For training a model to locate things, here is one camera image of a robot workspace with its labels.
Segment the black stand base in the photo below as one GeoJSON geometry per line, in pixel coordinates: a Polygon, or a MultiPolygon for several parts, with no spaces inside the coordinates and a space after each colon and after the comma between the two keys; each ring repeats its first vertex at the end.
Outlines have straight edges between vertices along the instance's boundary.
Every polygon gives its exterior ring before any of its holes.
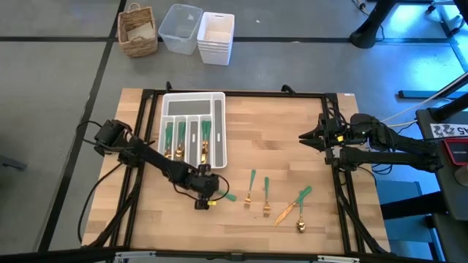
{"type": "Polygon", "coordinates": [[[382,22],[394,7],[396,0],[377,0],[367,19],[350,35],[350,42],[359,48],[373,47],[382,22]]]}

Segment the silver corner bracket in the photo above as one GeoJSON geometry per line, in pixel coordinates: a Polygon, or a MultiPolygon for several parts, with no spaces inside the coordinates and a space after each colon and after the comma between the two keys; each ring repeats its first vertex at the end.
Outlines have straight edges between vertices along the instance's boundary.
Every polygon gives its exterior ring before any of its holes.
{"type": "Polygon", "coordinates": [[[113,263],[129,263],[131,259],[156,257],[156,251],[121,251],[115,254],[113,263]]]}
{"type": "Polygon", "coordinates": [[[359,258],[347,256],[318,255],[316,262],[326,263],[361,263],[359,258]]]}

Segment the clear plastic storage bin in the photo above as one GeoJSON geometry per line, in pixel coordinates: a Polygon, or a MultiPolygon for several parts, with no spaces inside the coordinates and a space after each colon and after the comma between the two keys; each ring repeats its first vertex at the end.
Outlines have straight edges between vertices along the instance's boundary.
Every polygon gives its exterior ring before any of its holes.
{"type": "Polygon", "coordinates": [[[173,4],[159,27],[158,34],[167,49],[190,56],[197,45],[203,10],[187,4],[173,4]]]}

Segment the white label black print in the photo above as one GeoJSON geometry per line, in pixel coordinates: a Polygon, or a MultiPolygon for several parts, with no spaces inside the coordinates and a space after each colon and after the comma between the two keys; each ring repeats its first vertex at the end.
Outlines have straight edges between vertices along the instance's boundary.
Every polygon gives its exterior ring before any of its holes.
{"type": "Polygon", "coordinates": [[[468,137],[468,124],[431,123],[430,127],[434,138],[468,137]]]}

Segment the grey chair leg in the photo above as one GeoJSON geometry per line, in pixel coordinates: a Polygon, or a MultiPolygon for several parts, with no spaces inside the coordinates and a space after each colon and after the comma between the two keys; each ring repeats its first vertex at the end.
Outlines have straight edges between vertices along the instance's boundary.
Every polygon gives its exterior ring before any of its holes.
{"type": "Polygon", "coordinates": [[[19,170],[24,170],[25,168],[27,168],[26,164],[3,155],[0,155],[0,166],[12,167],[19,170]]]}

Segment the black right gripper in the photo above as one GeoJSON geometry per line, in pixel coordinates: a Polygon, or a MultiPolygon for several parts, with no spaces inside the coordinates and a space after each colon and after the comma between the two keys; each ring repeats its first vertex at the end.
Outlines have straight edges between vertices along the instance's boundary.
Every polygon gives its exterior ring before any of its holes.
{"type": "Polygon", "coordinates": [[[299,143],[318,151],[324,151],[326,148],[334,146],[343,146],[345,130],[346,126],[336,118],[328,118],[324,120],[324,128],[322,125],[317,125],[311,131],[301,134],[299,136],[299,143]]]}

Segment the white plastic storage bin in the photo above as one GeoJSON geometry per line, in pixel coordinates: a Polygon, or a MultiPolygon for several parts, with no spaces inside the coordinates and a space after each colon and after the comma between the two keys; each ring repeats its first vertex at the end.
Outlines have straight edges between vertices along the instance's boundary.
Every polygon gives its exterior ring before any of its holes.
{"type": "Polygon", "coordinates": [[[233,14],[203,13],[197,33],[197,46],[204,64],[229,65],[234,30],[233,14]]]}

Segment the black metal bar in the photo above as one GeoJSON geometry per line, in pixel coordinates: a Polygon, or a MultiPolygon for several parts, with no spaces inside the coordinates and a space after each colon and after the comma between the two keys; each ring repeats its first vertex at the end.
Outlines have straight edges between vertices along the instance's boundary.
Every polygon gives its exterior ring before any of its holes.
{"type": "Polygon", "coordinates": [[[466,93],[466,91],[460,91],[460,89],[467,85],[468,72],[465,72],[439,91],[400,90],[397,96],[400,99],[429,99],[433,96],[435,99],[457,99],[466,93]]]}

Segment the woven wicker basket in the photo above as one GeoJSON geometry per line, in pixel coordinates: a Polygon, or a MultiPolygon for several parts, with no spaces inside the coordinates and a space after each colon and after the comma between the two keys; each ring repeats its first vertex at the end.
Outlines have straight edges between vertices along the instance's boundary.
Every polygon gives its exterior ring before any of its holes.
{"type": "Polygon", "coordinates": [[[151,7],[141,7],[138,3],[132,3],[127,11],[118,14],[118,43],[123,53],[129,57],[138,58],[155,53],[158,46],[156,30],[157,27],[151,7]],[[145,23],[152,23],[155,37],[152,39],[134,39],[129,41],[127,32],[145,23]]]}

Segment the beige card sheet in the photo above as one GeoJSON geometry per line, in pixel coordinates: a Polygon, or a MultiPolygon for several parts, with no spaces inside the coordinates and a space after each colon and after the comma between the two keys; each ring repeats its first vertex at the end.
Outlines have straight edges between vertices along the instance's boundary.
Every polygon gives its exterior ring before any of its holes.
{"type": "Polygon", "coordinates": [[[145,23],[142,26],[128,31],[127,36],[129,41],[134,39],[152,39],[155,37],[154,27],[152,26],[152,23],[145,23]]]}

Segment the red framed black device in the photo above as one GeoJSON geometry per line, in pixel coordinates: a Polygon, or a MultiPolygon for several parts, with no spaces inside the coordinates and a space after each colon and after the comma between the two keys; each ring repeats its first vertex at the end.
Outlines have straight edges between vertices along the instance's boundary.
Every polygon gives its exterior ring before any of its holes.
{"type": "Polygon", "coordinates": [[[447,138],[442,141],[442,152],[456,166],[468,165],[468,138],[447,138]]]}

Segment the black aluminium table frame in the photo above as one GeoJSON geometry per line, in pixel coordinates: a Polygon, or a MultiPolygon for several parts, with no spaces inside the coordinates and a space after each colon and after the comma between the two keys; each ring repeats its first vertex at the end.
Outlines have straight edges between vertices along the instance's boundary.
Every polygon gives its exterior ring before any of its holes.
{"type": "Polygon", "coordinates": [[[334,176],[325,154],[299,143],[323,111],[325,95],[286,92],[226,92],[227,166],[220,186],[237,197],[219,199],[208,210],[195,210],[190,191],[174,191],[161,172],[146,165],[134,217],[124,216],[119,245],[170,252],[175,256],[217,256],[309,260],[315,254],[342,255],[369,247],[357,241],[349,217],[336,201],[343,175],[334,176]],[[251,171],[256,175],[250,208],[244,208],[251,171]],[[263,216],[264,178],[269,177],[271,214],[263,216]],[[277,216],[303,198],[306,231],[299,233],[298,204],[276,227],[277,216]]]}

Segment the white plastic cutlery tray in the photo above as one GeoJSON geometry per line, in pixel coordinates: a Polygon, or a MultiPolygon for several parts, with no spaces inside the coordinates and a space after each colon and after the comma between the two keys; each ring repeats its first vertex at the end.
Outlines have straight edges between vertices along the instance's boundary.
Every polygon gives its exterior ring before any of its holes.
{"type": "Polygon", "coordinates": [[[209,162],[213,169],[227,166],[225,93],[194,92],[165,94],[159,125],[157,151],[164,155],[165,127],[173,122],[172,160],[175,160],[178,123],[186,122],[184,161],[196,167],[201,164],[202,121],[211,121],[209,162]]]}

